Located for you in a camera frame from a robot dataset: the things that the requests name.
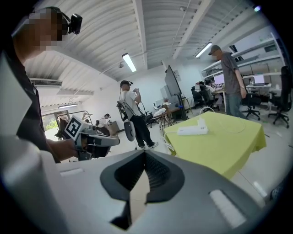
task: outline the ceiling light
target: ceiling light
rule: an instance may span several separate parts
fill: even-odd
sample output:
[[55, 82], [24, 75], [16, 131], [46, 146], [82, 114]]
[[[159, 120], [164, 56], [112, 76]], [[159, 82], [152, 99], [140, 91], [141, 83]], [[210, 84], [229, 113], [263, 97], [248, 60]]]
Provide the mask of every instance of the ceiling light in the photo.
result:
[[211, 42], [209, 42], [201, 51], [195, 56], [196, 58], [200, 57], [210, 46], [212, 45]]
[[261, 9], [261, 6], [258, 5], [258, 6], [255, 6], [255, 12], [259, 11]]
[[68, 108], [68, 107], [74, 107], [77, 106], [78, 104], [69, 104], [69, 105], [65, 105], [65, 106], [60, 106], [58, 107], [58, 109], [63, 109], [63, 108]]
[[124, 61], [127, 63], [127, 65], [129, 66], [129, 68], [131, 69], [131, 71], [132, 71], [132, 72], [135, 72], [135, 71], [136, 71], [136, 68], [135, 68], [135, 66], [134, 66], [134, 64], [133, 64], [133, 62], [132, 62], [132, 60], [131, 60], [129, 54], [128, 54], [128, 53], [123, 54], [123, 55], [122, 55], [122, 58], [123, 58]]

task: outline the blue jeans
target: blue jeans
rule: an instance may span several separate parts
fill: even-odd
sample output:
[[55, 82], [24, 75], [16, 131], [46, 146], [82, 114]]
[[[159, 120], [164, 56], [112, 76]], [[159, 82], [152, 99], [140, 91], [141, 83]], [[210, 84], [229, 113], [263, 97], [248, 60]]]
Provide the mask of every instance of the blue jeans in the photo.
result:
[[245, 115], [239, 110], [241, 103], [240, 93], [226, 94], [226, 111], [227, 115], [246, 119]]

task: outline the man in gray shirt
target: man in gray shirt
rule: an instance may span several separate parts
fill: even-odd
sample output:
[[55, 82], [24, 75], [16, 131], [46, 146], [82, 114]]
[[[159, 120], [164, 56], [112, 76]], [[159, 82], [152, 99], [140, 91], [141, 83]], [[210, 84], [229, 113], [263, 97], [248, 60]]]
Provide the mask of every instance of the man in gray shirt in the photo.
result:
[[221, 60], [225, 80], [227, 114], [246, 119], [239, 107], [241, 98], [245, 98], [247, 92], [235, 59], [230, 53], [223, 52], [217, 45], [212, 46], [209, 55], [216, 56], [217, 61]]

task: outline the person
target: person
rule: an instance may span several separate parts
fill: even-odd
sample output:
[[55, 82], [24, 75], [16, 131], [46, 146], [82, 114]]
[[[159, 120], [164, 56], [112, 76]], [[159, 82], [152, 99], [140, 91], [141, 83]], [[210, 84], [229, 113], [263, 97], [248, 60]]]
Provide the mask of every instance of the person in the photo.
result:
[[133, 122], [136, 131], [136, 140], [140, 149], [145, 149], [145, 143], [149, 149], [158, 146], [158, 142], [151, 140], [150, 131], [138, 110], [137, 103], [141, 102], [141, 94], [138, 88], [130, 91], [130, 83], [126, 80], [121, 81], [120, 88], [122, 90], [120, 102], [125, 103], [125, 111], [130, 121]]
[[225, 81], [227, 114], [246, 119], [239, 110], [241, 98], [245, 98], [247, 92], [239, 72], [235, 59], [228, 52], [223, 52], [217, 45], [213, 45], [209, 55], [215, 56], [221, 61]]
[[46, 139], [39, 104], [38, 90], [28, 78], [24, 63], [45, 51], [52, 42], [61, 41], [67, 34], [68, 23], [56, 8], [49, 7], [30, 15], [30, 18], [13, 35], [6, 36], [4, 55], [17, 81], [31, 99], [17, 136], [35, 144], [40, 150], [49, 151], [55, 162], [78, 157], [74, 141], [52, 141]]
[[[208, 90], [210, 92], [211, 95], [213, 95], [213, 93], [215, 92], [215, 89], [212, 87], [212, 81], [211, 80], [207, 80], [206, 81], [206, 90]], [[214, 95], [214, 100], [216, 100], [214, 102], [214, 108], [219, 108], [219, 105], [222, 104], [222, 96], [220, 94], [216, 94]]]
[[97, 130], [103, 133], [106, 136], [110, 136], [110, 131], [105, 127], [107, 124], [107, 119], [110, 117], [109, 114], [105, 114], [104, 117], [99, 119], [99, 124], [97, 126]]

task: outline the black pants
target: black pants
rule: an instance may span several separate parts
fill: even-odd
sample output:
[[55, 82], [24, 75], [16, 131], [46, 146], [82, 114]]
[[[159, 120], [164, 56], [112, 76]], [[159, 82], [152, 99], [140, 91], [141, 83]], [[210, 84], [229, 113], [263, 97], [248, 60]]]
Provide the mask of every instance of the black pants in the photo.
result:
[[110, 132], [106, 127], [97, 128], [97, 130], [99, 130], [100, 132], [102, 132], [106, 136], [110, 136]]
[[146, 142], [148, 146], [152, 146], [154, 142], [151, 140], [150, 131], [147, 128], [147, 125], [141, 116], [132, 116], [130, 121], [133, 122], [134, 128], [136, 130], [136, 140], [140, 147], [144, 147]]

